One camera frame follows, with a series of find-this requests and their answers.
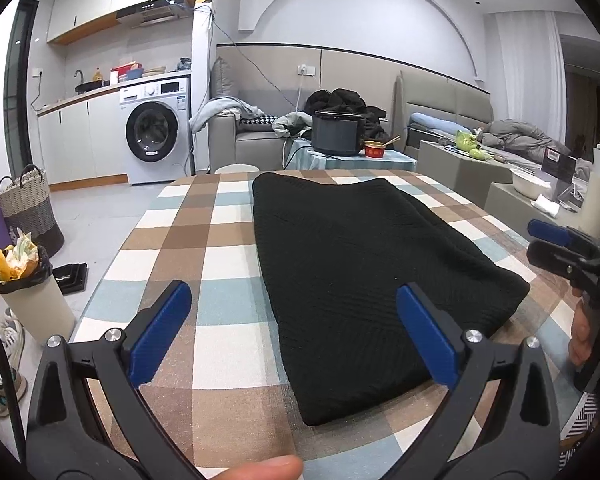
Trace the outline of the person's left hand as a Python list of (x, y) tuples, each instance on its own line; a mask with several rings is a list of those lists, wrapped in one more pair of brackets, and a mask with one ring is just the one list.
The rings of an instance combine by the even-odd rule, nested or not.
[(297, 480), (303, 472), (298, 456), (284, 455), (224, 470), (213, 480)]

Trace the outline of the person's right hand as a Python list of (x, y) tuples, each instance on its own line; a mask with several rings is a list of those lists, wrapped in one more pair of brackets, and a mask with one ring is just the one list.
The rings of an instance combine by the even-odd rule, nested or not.
[(592, 344), (590, 338), (590, 323), (583, 310), (582, 292), (580, 289), (571, 289), (573, 296), (578, 298), (571, 324), (571, 339), (569, 341), (569, 359), (574, 366), (583, 365), (591, 356)]

